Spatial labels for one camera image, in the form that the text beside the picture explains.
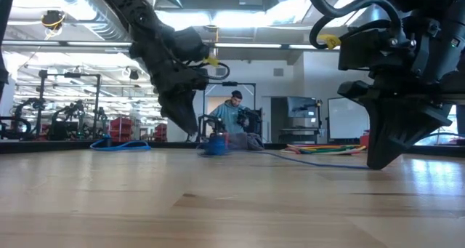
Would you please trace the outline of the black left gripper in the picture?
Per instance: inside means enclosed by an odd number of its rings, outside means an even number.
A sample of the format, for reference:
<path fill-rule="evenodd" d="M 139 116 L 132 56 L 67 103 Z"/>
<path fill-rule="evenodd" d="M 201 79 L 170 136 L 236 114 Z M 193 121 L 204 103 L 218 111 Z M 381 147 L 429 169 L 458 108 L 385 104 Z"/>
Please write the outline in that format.
<path fill-rule="evenodd" d="M 209 80 L 206 69 L 181 66 L 170 59 L 145 58 L 150 82 L 158 91 L 161 115 L 188 134 L 198 130 L 193 101 L 196 91 L 204 90 Z"/>

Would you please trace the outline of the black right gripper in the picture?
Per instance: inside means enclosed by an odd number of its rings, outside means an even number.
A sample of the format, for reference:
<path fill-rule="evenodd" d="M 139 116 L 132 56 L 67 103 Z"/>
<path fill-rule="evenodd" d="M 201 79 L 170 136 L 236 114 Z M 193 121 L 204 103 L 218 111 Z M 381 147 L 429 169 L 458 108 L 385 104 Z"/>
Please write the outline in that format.
<path fill-rule="evenodd" d="M 372 84 L 346 81 L 337 93 L 367 110 L 367 165 L 383 169 L 422 138 L 451 124 L 451 105 L 464 104 L 464 73 L 452 71 L 430 84 L 380 73 Z"/>

